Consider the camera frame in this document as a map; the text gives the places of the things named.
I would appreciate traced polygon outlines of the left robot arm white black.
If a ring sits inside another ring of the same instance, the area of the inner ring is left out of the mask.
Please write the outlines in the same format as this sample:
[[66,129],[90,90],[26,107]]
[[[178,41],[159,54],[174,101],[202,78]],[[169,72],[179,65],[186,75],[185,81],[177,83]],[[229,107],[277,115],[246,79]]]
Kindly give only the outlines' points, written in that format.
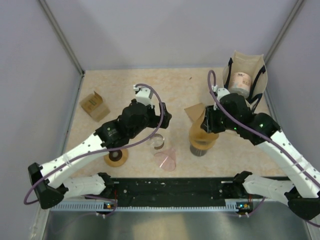
[[50,209],[80,196],[110,198],[114,182],[107,173],[77,178],[71,175],[97,158],[121,150],[146,128],[166,129],[172,115],[165,103],[159,103],[159,107],[160,115],[156,115],[153,105],[133,99],[117,119],[104,123],[78,146],[50,162],[31,164],[28,173],[40,207]]

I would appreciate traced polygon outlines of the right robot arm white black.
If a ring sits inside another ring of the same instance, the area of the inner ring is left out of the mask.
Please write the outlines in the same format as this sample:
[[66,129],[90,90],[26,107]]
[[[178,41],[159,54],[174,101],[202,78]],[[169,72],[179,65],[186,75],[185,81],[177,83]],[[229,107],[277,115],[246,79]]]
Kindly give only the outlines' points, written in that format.
[[266,113],[253,113],[243,96],[225,88],[213,93],[214,104],[205,108],[201,128],[207,133],[235,131],[259,148],[282,169],[287,181],[243,171],[234,177],[239,198],[260,195],[289,207],[303,220],[320,214],[320,172],[290,143],[281,127]]

